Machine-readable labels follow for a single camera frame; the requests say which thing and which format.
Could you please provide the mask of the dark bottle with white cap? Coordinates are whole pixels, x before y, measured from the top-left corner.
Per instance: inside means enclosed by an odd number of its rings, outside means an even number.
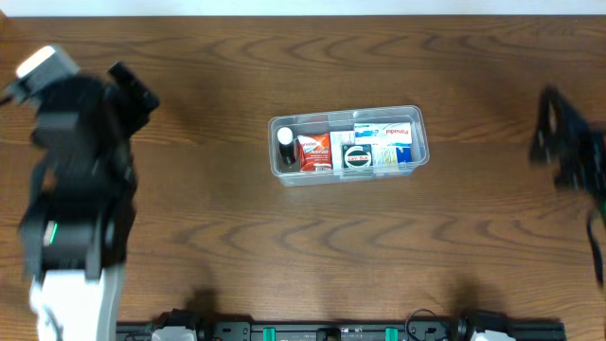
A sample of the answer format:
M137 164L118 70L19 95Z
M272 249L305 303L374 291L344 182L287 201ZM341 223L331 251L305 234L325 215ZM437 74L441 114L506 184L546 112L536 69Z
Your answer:
M281 172L297 172L299 167L299 152L297 138L289 127L280 127L276 132L278 146L278 169Z

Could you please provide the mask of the white blue medicine box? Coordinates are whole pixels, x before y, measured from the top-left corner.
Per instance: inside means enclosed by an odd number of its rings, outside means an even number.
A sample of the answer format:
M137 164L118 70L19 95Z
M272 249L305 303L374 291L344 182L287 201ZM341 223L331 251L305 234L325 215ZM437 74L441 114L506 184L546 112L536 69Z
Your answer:
M344 145L363 145L355 143L353 131L330 132L332 168L338 170L366 170L384 167L396 167L412 161L410 145L370 145L372 148L373 165L362 169L347 169L343 167L342 147Z

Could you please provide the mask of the white blue Panadol box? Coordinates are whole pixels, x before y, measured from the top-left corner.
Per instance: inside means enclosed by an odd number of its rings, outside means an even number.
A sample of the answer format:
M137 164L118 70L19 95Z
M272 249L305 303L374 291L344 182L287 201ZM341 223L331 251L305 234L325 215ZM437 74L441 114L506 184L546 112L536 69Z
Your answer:
M355 123L354 134L356 144L400 146L413 142L409 122Z

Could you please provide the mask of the red Panadol ActiFast box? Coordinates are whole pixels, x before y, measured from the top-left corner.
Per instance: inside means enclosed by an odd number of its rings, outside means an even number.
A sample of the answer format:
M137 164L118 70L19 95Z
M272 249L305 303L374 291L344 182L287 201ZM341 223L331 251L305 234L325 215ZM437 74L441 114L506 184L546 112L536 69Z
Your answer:
M332 169L330 135L299 135L299 165L301 171Z

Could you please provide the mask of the clear plastic container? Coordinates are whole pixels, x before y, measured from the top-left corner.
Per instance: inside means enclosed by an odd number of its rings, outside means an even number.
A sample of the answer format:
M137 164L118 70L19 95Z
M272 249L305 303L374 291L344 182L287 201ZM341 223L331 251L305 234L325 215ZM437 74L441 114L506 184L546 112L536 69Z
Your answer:
M278 146L276 132L280 127L289 127L296 138L299 135L322 135L330 132L353 131L355 123L409 122L412 126L413 142L410 144L412 161L396 167L376 170L317 170L281 172L278 169ZM274 117L268 123L269 156L272 173L282 185L308 186L340 182L375 180L379 178L407 176L430 158L427 135L420 108L416 106L392 106L336 112L313 113Z

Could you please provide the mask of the green Zam-Buk tin box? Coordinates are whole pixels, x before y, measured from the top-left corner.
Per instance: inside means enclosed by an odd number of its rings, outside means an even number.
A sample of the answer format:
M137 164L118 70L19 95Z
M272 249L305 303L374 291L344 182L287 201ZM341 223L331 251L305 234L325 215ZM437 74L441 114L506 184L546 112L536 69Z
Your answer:
M343 167L347 169L362 169L373 165L372 148L370 145L344 145L342 147Z

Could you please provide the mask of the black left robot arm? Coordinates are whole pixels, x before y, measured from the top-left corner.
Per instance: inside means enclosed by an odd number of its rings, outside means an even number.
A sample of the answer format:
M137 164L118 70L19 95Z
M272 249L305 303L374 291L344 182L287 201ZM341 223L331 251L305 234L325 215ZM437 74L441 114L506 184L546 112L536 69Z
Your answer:
M76 72L39 101L30 204L19 225L42 340L114 340L138 186L131 138L158 97L123 62Z

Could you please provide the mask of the black mounting rail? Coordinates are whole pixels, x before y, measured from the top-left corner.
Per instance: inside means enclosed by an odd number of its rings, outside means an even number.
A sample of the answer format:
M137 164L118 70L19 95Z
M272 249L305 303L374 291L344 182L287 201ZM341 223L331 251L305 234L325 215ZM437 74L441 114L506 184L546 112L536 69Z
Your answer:
M452 340L451 327L461 318L445 318L426 309L403 322L384 323L261 323L206 321L196 314L173 310L155 323L120 324L116 340L191 341L471 341Z

